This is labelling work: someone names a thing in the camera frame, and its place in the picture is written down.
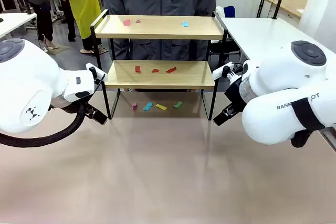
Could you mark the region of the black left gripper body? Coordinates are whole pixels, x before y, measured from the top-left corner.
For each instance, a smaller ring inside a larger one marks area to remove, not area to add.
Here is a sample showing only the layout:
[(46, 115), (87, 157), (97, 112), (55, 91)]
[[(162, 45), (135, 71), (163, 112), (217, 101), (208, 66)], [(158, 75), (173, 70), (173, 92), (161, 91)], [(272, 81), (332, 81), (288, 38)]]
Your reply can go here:
[(61, 109), (69, 114), (85, 115), (86, 104), (91, 99), (91, 95), (80, 98), (74, 102), (67, 101), (64, 97), (58, 96), (50, 102), (49, 111), (53, 109)]

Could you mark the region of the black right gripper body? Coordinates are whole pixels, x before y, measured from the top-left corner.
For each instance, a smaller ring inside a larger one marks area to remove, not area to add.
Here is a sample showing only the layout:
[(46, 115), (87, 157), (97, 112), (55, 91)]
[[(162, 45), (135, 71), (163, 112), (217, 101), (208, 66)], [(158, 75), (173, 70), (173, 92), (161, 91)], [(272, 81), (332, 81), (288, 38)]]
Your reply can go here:
[(239, 91), (240, 84), (241, 84), (241, 77), (239, 77), (232, 84), (230, 84), (228, 89), (225, 91), (225, 95), (231, 103), (232, 102), (241, 103), (242, 104), (241, 112), (243, 112), (247, 103), (242, 99), (242, 96), (240, 95), (240, 91)]

